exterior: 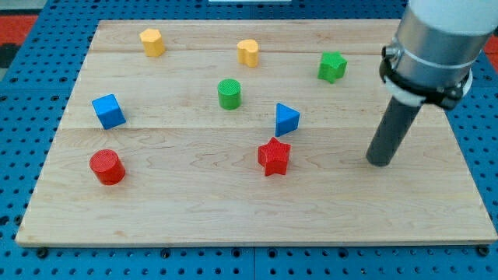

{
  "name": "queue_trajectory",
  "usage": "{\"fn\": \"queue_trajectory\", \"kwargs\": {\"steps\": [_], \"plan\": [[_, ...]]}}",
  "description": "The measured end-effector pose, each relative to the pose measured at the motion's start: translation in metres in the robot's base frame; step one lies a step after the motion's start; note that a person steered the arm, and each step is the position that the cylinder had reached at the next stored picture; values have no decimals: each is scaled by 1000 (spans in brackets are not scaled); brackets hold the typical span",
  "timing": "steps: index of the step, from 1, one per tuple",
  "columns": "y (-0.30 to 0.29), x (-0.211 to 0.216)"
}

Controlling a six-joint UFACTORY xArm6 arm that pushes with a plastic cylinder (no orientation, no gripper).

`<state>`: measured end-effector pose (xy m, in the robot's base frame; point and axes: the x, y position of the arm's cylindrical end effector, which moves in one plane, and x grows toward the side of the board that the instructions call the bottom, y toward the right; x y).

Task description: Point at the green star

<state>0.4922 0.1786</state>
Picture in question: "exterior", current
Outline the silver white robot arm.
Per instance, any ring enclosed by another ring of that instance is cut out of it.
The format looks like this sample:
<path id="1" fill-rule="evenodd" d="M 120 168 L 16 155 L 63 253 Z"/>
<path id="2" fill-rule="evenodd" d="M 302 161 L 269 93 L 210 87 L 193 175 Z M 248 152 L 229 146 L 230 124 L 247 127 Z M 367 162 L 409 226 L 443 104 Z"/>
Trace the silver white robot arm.
<path id="1" fill-rule="evenodd" d="M 399 103 L 453 109 L 470 90 L 472 65 L 497 28 L 497 0 L 410 0 L 380 76 Z"/>

